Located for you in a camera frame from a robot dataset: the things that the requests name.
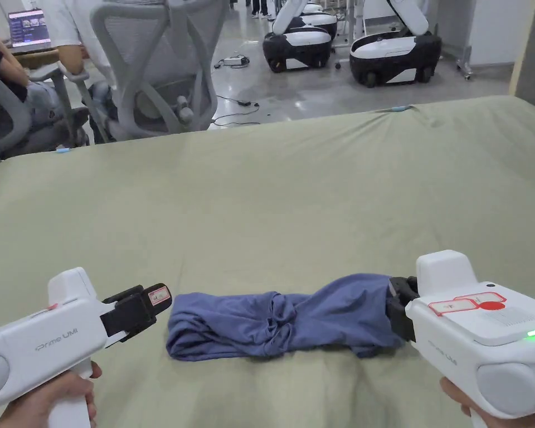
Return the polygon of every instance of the white sticker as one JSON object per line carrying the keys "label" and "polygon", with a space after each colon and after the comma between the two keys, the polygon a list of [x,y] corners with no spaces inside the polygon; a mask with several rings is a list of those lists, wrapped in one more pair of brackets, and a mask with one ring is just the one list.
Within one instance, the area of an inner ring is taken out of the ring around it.
{"label": "white sticker", "polygon": [[171,298],[171,294],[168,292],[167,287],[161,287],[149,293],[149,299],[150,299],[150,302],[153,304],[153,306],[156,306],[162,301],[170,299],[170,298]]}
{"label": "white sticker", "polygon": [[478,306],[472,300],[468,299],[434,302],[428,305],[428,307],[434,312],[436,312],[436,314],[438,315],[442,315],[444,313],[449,312],[460,312],[462,310],[472,310],[478,308]]}
{"label": "white sticker", "polygon": [[476,302],[478,305],[484,302],[505,302],[507,301],[506,298],[499,295],[498,293],[493,293],[491,291],[488,291],[486,293],[477,293],[477,294],[468,294],[468,295],[461,295],[459,298],[455,298],[454,300],[460,300],[460,299],[470,299]]}

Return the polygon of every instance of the hand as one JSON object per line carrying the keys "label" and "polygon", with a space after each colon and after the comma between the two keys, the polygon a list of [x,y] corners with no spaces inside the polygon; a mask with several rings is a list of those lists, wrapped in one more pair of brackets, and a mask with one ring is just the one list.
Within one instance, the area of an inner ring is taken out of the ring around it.
{"label": "hand", "polygon": [[467,416],[471,416],[471,410],[475,410],[487,425],[487,428],[535,428],[535,414],[521,419],[502,420],[482,410],[474,401],[466,396],[461,389],[450,382],[447,378],[440,381],[444,392],[454,401],[461,404],[461,410]]}
{"label": "hand", "polygon": [[[101,376],[101,369],[95,362],[92,365],[91,377],[97,379]],[[47,428],[54,404],[62,398],[74,397],[85,397],[91,427],[96,428],[93,382],[81,379],[73,372],[62,373],[12,401],[0,418],[0,428]]]}

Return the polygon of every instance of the blue fabric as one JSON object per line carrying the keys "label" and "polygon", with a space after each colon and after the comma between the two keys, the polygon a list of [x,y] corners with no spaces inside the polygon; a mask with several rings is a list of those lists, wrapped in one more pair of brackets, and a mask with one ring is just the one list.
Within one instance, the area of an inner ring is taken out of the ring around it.
{"label": "blue fabric", "polygon": [[177,295],[167,351],[183,361],[275,357],[315,347],[345,346],[359,357],[397,348],[386,316],[388,276],[341,278],[313,295]]}

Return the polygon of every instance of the laptop screen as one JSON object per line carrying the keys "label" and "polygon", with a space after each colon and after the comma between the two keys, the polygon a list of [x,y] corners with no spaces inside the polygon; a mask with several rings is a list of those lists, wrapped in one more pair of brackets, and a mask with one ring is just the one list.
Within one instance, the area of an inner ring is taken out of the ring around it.
{"label": "laptop screen", "polygon": [[35,9],[10,13],[8,14],[8,20],[12,47],[51,42],[42,10]]}

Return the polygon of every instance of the laptop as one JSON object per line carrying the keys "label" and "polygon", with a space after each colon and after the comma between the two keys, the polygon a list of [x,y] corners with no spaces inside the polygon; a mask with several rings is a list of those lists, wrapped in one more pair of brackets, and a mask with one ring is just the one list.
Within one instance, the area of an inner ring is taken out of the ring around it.
{"label": "laptop", "polygon": [[30,54],[51,49],[50,34],[41,9],[24,10],[8,14],[10,24],[10,51],[16,54]]}

